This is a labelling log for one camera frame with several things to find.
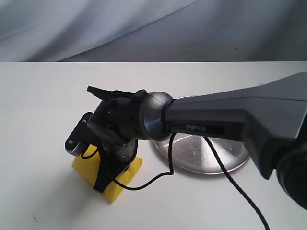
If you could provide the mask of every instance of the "robotic arm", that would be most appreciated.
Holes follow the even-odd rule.
[[[145,90],[88,91],[102,101],[87,115],[85,135],[71,134],[66,141],[69,153],[80,155],[85,146],[100,142],[115,162],[129,164],[136,139],[161,141],[187,133],[242,141],[262,177],[269,179],[276,169],[283,190],[307,210],[307,72],[182,99]]]

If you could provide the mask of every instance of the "white table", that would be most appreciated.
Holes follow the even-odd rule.
[[[88,85],[173,97],[256,86],[307,70],[288,63],[0,63],[1,230],[260,230],[260,219],[223,176],[177,170],[141,191],[123,191],[109,204],[75,172],[64,142],[99,100]],[[130,186],[167,171],[150,143]],[[307,211],[273,173],[261,178],[249,161],[232,173],[272,230],[305,230]]]

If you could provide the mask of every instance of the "metal plate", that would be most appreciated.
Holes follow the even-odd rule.
[[[225,168],[230,172],[250,158],[242,142],[210,138]],[[169,140],[154,142],[156,149],[167,157]],[[173,142],[173,163],[186,170],[203,174],[223,173],[209,145],[199,136],[176,134]]]

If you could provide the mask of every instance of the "black bracket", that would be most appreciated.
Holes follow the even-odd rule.
[[[132,161],[135,159],[136,150],[131,159],[126,162],[119,162],[114,156],[112,156],[111,152],[106,152],[102,147],[103,143],[101,142],[101,139],[86,125],[92,114],[92,112],[88,112],[82,116],[66,140],[65,149],[68,153],[78,157],[86,152],[89,145],[99,147],[98,153],[100,161],[103,161],[103,163],[99,164],[99,170],[93,189],[103,193],[113,179],[115,179],[121,172],[128,169]]]

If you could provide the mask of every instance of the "yellow block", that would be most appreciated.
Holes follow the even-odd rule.
[[[91,155],[96,150],[96,146],[90,145],[85,152],[85,156]],[[72,163],[72,167],[83,177],[92,187],[95,185],[98,169],[99,169],[100,157],[99,154],[95,154],[89,159],[82,159],[76,157]],[[142,159],[136,157],[126,171],[123,171],[117,176],[117,180],[124,185],[133,179],[139,168],[141,167]],[[110,202],[114,202],[119,194],[123,191],[123,188],[111,182],[105,189],[103,196]]]

